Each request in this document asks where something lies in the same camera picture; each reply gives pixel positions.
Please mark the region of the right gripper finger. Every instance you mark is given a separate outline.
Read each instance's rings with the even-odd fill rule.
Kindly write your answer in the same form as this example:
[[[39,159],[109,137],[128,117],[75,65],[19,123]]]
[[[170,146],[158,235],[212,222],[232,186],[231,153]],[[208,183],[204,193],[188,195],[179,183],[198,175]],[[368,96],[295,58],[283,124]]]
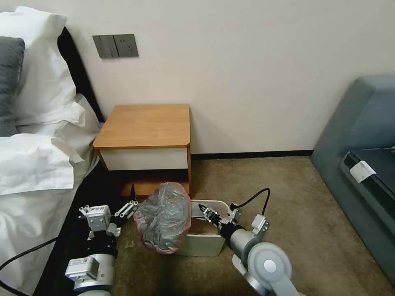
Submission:
[[[222,219],[216,211],[207,210],[204,212],[204,217],[210,224],[214,225],[216,228],[221,227]]]
[[[200,203],[199,209],[201,210],[204,218],[218,218],[218,213],[207,205]]]

